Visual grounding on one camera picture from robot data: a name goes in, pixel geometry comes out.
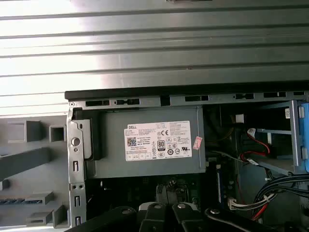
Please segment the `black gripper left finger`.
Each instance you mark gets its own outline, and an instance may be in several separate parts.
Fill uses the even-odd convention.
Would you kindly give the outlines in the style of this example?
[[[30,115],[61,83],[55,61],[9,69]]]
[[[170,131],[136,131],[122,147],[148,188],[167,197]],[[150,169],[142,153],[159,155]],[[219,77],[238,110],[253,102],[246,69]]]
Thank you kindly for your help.
[[[167,218],[167,187],[156,187],[156,201],[142,203],[136,211],[119,206],[87,222],[70,228],[71,232],[164,232]]]

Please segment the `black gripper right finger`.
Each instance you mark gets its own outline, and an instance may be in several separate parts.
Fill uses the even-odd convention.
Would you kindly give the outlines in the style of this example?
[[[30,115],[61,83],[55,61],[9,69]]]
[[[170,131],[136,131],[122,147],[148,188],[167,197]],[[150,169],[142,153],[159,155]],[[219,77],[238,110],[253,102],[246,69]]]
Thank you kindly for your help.
[[[275,232],[272,227],[259,224],[228,210],[216,207],[204,211],[188,203],[172,206],[175,218],[184,232]]]

